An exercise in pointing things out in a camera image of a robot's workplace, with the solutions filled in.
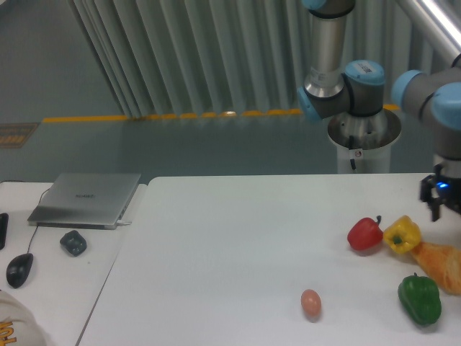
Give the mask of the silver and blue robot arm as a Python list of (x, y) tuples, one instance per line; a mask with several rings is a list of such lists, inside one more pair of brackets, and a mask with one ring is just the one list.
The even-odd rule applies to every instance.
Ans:
[[(368, 60), (340, 65), (346, 17), (354, 5), (304, 2), (313, 17), (313, 52), (297, 95), (306, 118), (328, 119), (339, 173), (386, 173), (401, 123), (383, 106), (384, 69)], [(433, 134), (434, 170), (421, 181), (419, 197), (437, 220), (441, 207), (460, 211), (460, 18), (445, 1), (401, 1), (400, 7), (449, 64), (435, 74), (407, 71), (391, 90), (393, 102)]]

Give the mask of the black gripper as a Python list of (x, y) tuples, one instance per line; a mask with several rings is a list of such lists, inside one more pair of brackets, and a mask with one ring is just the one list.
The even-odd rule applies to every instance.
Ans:
[(436, 164), (432, 174), (421, 180), (419, 199), (428, 205), (433, 222), (440, 219), (440, 208), (460, 212), (460, 178), (442, 174), (442, 164)]

